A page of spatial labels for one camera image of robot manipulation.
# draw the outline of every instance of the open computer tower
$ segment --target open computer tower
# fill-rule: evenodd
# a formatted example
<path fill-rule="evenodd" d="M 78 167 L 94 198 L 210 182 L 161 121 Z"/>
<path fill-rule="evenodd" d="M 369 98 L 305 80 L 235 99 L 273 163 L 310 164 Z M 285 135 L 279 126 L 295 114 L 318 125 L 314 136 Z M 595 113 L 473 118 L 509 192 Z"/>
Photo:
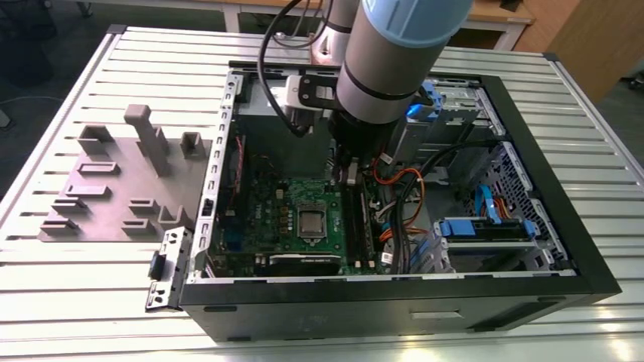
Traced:
<path fill-rule="evenodd" d="M 281 100 L 289 75 L 338 72 L 267 68 Z M 507 330 L 619 292 L 501 80 L 430 74 L 423 87 L 438 112 L 399 121 L 377 172 L 457 141 L 498 144 L 423 178 L 423 232 L 409 235 L 409 272 L 390 274 L 390 188 L 373 169 L 337 180 L 325 114 L 291 137 L 254 64 L 230 63 L 194 229 L 163 235 L 147 311 L 183 310 L 213 340 L 403 336 Z"/>

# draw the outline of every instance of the desk leg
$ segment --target desk leg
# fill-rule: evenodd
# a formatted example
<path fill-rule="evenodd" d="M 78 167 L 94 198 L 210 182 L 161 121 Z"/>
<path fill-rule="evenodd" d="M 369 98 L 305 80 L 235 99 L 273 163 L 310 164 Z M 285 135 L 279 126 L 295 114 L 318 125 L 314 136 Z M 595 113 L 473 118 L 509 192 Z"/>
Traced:
<path fill-rule="evenodd" d="M 502 33 L 494 45 L 495 51 L 510 51 L 514 49 L 515 42 L 521 37 L 523 24 L 506 24 L 505 32 Z"/>
<path fill-rule="evenodd" d="M 87 18 L 93 15 L 91 3 L 89 3 L 89 2 L 75 2 L 75 6 L 78 7 L 79 15 L 83 18 Z"/>
<path fill-rule="evenodd" d="M 226 32 L 239 32 L 239 6 L 221 4 L 223 6 L 223 22 Z"/>

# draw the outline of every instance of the green motherboard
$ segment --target green motherboard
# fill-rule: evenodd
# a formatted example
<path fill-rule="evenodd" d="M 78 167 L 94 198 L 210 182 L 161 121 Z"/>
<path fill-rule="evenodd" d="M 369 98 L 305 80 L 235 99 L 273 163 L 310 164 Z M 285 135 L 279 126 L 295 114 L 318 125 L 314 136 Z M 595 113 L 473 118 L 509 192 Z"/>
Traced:
<path fill-rule="evenodd" d="M 341 275 L 375 273 L 346 261 L 342 198 L 329 180 L 253 180 L 246 205 L 243 227 L 222 229 L 210 250 L 217 276 L 257 276 L 266 257 L 297 253 L 338 256 Z"/>

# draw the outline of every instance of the aluminum table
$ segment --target aluminum table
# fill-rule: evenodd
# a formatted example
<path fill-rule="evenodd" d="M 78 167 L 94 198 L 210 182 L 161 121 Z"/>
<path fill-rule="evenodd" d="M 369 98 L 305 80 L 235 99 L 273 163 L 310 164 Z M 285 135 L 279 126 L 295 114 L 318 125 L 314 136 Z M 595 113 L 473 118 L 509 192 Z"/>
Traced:
<path fill-rule="evenodd" d="M 42 243 L 50 202 L 75 163 L 83 125 L 134 137 L 146 103 L 167 138 L 210 138 L 229 60 L 255 59 L 259 35 L 114 26 L 0 203 L 0 356 L 95 360 L 641 360 L 644 173 L 555 61 L 446 48 L 437 72 L 497 75 L 613 271 L 622 294 L 501 333 L 214 344 L 183 313 L 145 314 L 157 243 Z M 307 63 L 269 48 L 269 62 Z"/>

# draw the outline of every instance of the cpu socket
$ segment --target cpu socket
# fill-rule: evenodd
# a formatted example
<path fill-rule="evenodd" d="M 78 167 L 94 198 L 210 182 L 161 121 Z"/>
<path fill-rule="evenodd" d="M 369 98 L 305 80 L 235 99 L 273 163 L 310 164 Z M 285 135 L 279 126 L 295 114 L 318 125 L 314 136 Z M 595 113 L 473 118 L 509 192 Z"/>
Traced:
<path fill-rule="evenodd" d="M 326 237 L 326 206 L 323 204 L 297 205 L 297 236 L 305 241 Z"/>

